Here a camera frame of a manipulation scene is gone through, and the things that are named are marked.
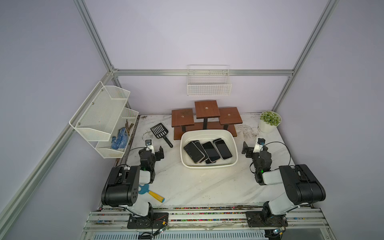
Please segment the black phone tan case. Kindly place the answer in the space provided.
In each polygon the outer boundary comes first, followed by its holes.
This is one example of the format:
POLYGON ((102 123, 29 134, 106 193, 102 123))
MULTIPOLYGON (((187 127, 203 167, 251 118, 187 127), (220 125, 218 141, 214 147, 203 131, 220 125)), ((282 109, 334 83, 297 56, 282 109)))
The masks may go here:
POLYGON ((183 147, 184 151, 192 159, 194 164, 198 164, 205 160, 204 153, 193 142, 189 142, 183 147))

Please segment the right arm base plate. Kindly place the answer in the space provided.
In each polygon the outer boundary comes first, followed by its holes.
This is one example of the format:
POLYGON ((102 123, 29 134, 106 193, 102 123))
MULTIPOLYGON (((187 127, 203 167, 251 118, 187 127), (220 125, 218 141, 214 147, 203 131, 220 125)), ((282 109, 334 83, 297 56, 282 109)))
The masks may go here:
POLYGON ((287 227, 288 222, 286 216, 275 216, 261 212, 261 211, 247 211, 246 219, 250 228, 259 227, 287 227))

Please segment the black phone pink case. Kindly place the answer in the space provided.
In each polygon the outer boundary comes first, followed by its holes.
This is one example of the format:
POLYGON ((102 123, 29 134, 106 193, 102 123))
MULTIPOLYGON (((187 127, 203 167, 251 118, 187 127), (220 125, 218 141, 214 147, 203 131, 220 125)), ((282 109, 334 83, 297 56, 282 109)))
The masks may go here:
POLYGON ((214 164, 216 161, 218 161, 221 158, 219 152, 214 147, 212 142, 206 142, 202 144, 202 146, 209 156, 209 158, 205 161, 207 165, 214 164))

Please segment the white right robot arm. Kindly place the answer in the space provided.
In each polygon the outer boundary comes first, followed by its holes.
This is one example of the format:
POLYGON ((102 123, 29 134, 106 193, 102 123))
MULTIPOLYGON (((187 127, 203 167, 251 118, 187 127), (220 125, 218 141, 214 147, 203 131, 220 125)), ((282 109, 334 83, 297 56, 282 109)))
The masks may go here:
POLYGON ((250 158, 251 172, 261 186, 284 185, 285 192, 272 201, 263 204, 264 218, 283 217, 302 205, 322 202, 326 191, 309 167, 301 165, 283 165, 272 170, 272 154, 264 143, 249 147, 243 142, 242 154, 250 158))

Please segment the black phone grey case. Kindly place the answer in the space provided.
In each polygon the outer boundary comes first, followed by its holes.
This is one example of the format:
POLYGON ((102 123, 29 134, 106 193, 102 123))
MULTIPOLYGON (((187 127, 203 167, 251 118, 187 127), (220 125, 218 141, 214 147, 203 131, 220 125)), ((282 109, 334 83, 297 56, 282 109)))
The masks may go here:
POLYGON ((227 160, 233 157, 230 149, 228 148, 225 141, 221 138, 213 140, 213 144, 215 145, 216 149, 218 150, 221 158, 223 160, 227 160))

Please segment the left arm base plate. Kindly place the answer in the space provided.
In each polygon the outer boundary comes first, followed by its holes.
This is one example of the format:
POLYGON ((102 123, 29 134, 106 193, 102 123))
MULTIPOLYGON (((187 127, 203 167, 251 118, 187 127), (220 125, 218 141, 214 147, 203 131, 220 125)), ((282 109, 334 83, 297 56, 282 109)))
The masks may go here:
POLYGON ((169 213, 149 213, 146 217, 130 217, 127 229, 161 229, 168 225, 169 213))

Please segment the white plastic storage box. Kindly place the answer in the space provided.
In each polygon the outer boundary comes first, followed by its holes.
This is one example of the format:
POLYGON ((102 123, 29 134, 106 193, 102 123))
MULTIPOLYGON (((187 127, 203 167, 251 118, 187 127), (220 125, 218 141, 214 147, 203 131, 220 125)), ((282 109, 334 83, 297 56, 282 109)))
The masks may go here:
POLYGON ((189 169, 232 167, 238 162, 235 139, 227 130, 186 132, 180 149, 181 161, 189 169))

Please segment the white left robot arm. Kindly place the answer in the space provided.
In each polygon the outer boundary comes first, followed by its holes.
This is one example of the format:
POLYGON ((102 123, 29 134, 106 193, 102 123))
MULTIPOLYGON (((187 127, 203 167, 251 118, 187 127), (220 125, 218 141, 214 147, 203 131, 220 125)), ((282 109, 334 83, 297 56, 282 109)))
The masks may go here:
POLYGON ((156 177, 156 162, 164 158, 162 147, 156 152, 153 146, 139 150, 138 166, 118 165, 113 167, 101 194, 105 206, 130 212, 136 218, 151 218, 151 203, 140 200, 139 195, 156 177))

